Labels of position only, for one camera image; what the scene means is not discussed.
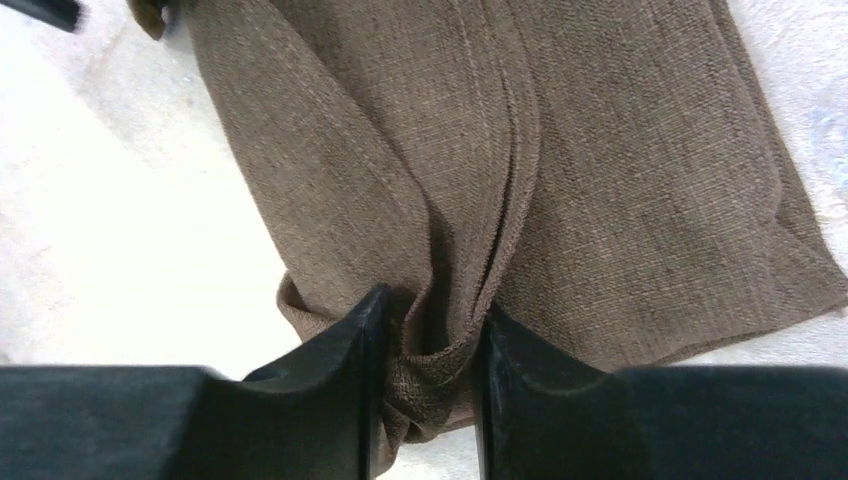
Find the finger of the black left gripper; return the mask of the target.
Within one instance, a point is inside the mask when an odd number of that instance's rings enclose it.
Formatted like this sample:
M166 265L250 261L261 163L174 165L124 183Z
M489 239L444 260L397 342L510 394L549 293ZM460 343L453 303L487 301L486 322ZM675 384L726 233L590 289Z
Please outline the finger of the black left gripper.
M75 0L1 0L1 4L64 32L74 32L82 14Z

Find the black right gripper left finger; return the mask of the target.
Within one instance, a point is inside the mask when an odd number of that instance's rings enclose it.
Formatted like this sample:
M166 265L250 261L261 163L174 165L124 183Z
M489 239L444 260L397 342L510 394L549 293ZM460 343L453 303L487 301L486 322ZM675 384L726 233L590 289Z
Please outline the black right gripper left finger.
M193 366L5 366L5 479L372 479L391 292L241 381Z

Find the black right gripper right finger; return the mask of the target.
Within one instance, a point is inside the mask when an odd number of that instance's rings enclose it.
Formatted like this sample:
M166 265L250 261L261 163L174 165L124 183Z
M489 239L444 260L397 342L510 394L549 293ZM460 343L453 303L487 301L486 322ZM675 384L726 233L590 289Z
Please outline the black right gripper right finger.
M493 307L475 423L485 479L843 479L847 373L639 367L606 373Z

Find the brown fabric napkin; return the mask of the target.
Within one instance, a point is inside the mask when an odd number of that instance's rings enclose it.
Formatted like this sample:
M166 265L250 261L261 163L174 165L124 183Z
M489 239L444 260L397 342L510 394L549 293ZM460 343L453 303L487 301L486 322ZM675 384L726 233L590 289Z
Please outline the brown fabric napkin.
M486 312L681 360L847 280L723 1L182 1L303 339L393 288L380 469L467 426Z

